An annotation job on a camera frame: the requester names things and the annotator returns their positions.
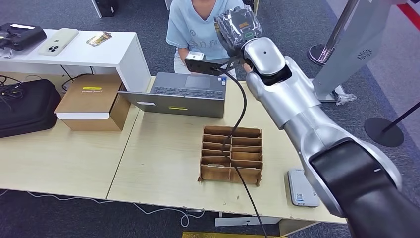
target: black stanchion base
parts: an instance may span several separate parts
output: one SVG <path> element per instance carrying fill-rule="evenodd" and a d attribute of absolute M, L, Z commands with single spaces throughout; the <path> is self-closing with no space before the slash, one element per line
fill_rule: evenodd
<path fill-rule="evenodd" d="M 397 147 L 404 142 L 404 134 L 398 126 L 393 126 L 387 132 L 382 132 L 391 122 L 384 118 L 369 118 L 365 121 L 366 134 L 376 143 Z"/>

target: person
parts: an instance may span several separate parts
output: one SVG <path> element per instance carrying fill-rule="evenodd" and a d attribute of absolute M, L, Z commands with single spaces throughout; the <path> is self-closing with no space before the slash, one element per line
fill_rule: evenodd
<path fill-rule="evenodd" d="M 191 74 L 185 66 L 190 51 L 202 52 L 208 60 L 229 57 L 217 37 L 214 17 L 237 6 L 245 7 L 242 0 L 173 0 L 166 42 L 176 46 L 175 73 Z M 244 70 L 251 68 L 245 64 Z M 236 78 L 234 69 L 229 74 Z"/>

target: smartphone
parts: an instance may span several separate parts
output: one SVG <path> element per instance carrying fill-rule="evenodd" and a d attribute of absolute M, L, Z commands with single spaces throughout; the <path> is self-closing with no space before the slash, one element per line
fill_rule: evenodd
<path fill-rule="evenodd" d="M 38 53 L 45 56 L 57 56 L 79 34 L 76 29 L 61 28 L 39 48 Z"/>

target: light blue t-shirt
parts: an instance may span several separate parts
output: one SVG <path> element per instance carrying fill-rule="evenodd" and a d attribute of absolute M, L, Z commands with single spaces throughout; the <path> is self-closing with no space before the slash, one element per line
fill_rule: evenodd
<path fill-rule="evenodd" d="M 203 52 L 208 60 L 229 57 L 217 38 L 213 22 L 215 16 L 237 6 L 244 8 L 242 0 L 216 0 L 210 16 L 203 20 L 195 11 L 192 0 L 173 0 L 166 42 L 176 47 L 188 47 L 191 51 Z"/>

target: yellow floor mat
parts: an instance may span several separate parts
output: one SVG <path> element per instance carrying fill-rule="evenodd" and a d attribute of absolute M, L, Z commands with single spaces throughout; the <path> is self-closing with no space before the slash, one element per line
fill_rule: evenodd
<path fill-rule="evenodd" d="M 183 232 L 182 238 L 264 238 L 264 236 L 224 234 L 224 233 L 205 233 L 205 232 Z"/>

